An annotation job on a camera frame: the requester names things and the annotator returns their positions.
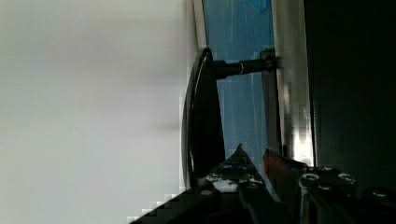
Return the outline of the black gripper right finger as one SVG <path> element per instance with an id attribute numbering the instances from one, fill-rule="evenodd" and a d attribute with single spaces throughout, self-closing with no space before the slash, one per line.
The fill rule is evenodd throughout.
<path id="1" fill-rule="evenodd" d="M 357 192 L 350 174 L 329 166 L 310 167 L 272 149 L 264 172 L 279 200 L 298 224 L 395 224 L 395 191 L 371 187 Z"/>

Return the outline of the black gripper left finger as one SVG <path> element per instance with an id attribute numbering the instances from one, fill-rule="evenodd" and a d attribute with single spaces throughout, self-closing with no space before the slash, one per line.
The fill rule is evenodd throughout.
<path id="1" fill-rule="evenodd" d="M 246 182 L 265 184 L 242 144 L 227 160 L 199 179 L 200 185 L 212 184 L 218 191 L 237 191 L 238 185 Z"/>

